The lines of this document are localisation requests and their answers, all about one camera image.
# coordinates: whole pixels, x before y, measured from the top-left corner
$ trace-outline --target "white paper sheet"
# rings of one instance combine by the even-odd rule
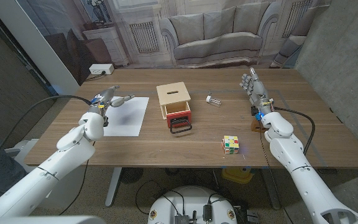
[[[135,97],[117,108],[109,107],[106,112],[109,125],[104,127],[104,136],[139,136],[148,102],[149,97]]]

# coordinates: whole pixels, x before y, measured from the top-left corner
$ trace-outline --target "table leg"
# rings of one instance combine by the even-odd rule
[[[122,167],[115,167],[112,172],[109,191],[107,192],[106,201],[104,202],[107,207],[112,206],[114,196],[118,190],[119,176],[121,175],[121,170]]]
[[[264,177],[268,196],[270,197],[270,203],[272,208],[278,210],[281,208],[280,202],[278,201],[278,193],[274,187],[274,180],[268,169],[262,169],[262,177]]]

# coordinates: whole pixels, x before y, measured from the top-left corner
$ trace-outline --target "rubik's cube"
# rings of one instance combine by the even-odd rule
[[[239,153],[239,138],[237,136],[224,136],[222,148],[225,154]]]

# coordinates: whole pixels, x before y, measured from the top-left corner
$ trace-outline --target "wooden box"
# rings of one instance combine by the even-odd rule
[[[157,94],[160,102],[162,118],[167,120],[171,128],[172,119],[187,119],[191,122],[191,110],[189,107],[190,95],[185,83],[172,83],[157,86]],[[187,122],[174,124],[173,127],[186,125]]]

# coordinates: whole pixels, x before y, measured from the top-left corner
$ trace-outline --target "blue light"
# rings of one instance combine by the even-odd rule
[[[259,113],[255,114],[255,118],[257,121],[260,121],[265,115],[259,111]]]

